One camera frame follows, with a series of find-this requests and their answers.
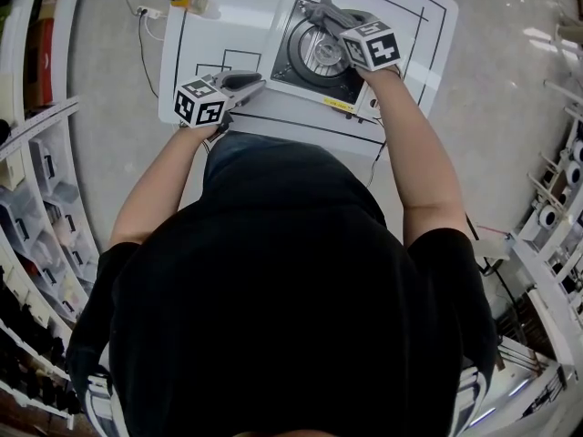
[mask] yellow label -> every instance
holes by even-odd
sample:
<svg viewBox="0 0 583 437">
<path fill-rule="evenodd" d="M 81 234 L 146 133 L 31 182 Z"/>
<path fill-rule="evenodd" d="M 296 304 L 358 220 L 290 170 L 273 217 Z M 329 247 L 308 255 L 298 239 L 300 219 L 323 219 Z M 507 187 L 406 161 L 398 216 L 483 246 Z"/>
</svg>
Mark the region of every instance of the yellow label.
<svg viewBox="0 0 583 437">
<path fill-rule="evenodd" d="M 326 104 L 327 106 L 330 106 L 330 107 L 340 108 L 341 110 L 345 110 L 347 112 L 354 113 L 353 106 L 351 106 L 350 104 L 345 104 L 344 102 L 341 102 L 340 100 L 336 100 L 334 98 L 325 97 L 324 104 Z"/>
</svg>

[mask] tiled floor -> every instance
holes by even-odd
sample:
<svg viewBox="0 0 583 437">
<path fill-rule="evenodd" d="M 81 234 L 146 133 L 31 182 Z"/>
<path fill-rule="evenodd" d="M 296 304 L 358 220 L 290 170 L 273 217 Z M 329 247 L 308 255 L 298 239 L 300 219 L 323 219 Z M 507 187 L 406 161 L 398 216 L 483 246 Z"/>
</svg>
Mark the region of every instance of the tiled floor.
<svg viewBox="0 0 583 437">
<path fill-rule="evenodd" d="M 162 0 L 129 1 L 166 8 Z M 574 15 L 575 0 L 455 1 L 457 29 L 430 120 L 455 163 L 472 220 L 510 230 L 533 197 L 527 172 L 539 167 L 539 150 L 557 148 L 567 121 L 564 100 L 542 84 L 561 80 L 565 70 L 556 53 L 528 34 L 553 34 L 557 3 Z M 163 36 L 164 20 L 151 29 Z M 77 174 L 103 248 L 123 200 L 171 127 L 158 120 L 139 58 L 138 20 L 124 0 L 81 0 L 71 45 L 70 93 L 84 102 L 73 122 Z M 144 33 L 144 46 L 158 88 L 162 43 Z M 370 159 L 336 155 L 368 181 Z M 201 150 L 186 202 L 199 194 L 204 159 Z M 371 191 L 399 236 L 402 211 L 388 165 L 376 168 Z"/>
</svg>

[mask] black t-shirt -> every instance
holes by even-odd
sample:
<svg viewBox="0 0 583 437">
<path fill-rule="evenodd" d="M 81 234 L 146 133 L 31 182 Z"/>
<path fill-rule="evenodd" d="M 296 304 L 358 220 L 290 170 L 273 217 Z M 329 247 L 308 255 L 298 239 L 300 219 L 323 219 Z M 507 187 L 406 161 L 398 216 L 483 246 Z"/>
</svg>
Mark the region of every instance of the black t-shirt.
<svg viewBox="0 0 583 437">
<path fill-rule="evenodd" d="M 489 383 L 496 352 L 467 237 L 405 249 L 353 174 L 300 144 L 237 157 L 101 256 L 67 352 L 77 392 L 108 341 L 134 437 L 447 435 L 462 358 Z"/>
</svg>

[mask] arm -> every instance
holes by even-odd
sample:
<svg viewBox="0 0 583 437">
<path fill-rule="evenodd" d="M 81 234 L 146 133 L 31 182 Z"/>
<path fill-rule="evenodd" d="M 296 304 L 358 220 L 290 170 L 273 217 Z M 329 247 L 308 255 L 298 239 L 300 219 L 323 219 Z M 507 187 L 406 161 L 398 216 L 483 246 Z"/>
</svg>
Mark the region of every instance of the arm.
<svg viewBox="0 0 583 437">
<path fill-rule="evenodd" d="M 399 76 L 359 70 L 377 95 L 399 197 L 404 244 L 432 229 L 465 232 L 462 193 L 454 167 L 431 125 Z"/>
<path fill-rule="evenodd" d="M 181 128 L 170 139 L 129 193 L 119 211 L 109 247 L 121 242 L 141 244 L 174 215 L 200 144 L 216 127 Z"/>
</svg>

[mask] hand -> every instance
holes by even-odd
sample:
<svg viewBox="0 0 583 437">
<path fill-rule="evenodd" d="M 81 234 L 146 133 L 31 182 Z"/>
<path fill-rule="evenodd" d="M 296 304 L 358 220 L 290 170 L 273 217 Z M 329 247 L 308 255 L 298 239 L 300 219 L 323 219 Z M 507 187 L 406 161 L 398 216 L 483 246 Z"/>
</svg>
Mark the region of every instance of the hand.
<svg viewBox="0 0 583 437">
<path fill-rule="evenodd" d="M 380 69 L 378 71 L 369 71 L 364 68 L 356 67 L 356 71 L 364 81 L 366 81 L 372 88 L 377 87 L 382 84 L 387 77 L 398 77 L 401 78 L 399 68 L 395 65 L 389 66 L 385 69 Z"/>
<path fill-rule="evenodd" d="M 188 137 L 198 143 L 202 143 L 217 132 L 217 125 L 212 127 L 182 127 L 177 134 Z"/>
</svg>

